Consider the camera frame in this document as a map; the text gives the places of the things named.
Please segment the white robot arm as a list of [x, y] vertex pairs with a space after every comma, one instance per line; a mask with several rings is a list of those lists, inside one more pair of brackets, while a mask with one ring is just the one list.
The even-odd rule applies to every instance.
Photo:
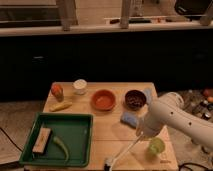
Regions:
[[183, 98], [175, 92], [155, 98], [149, 103], [147, 113], [139, 119], [136, 135], [155, 137], [167, 125], [213, 150], [213, 123], [185, 112], [183, 106]]

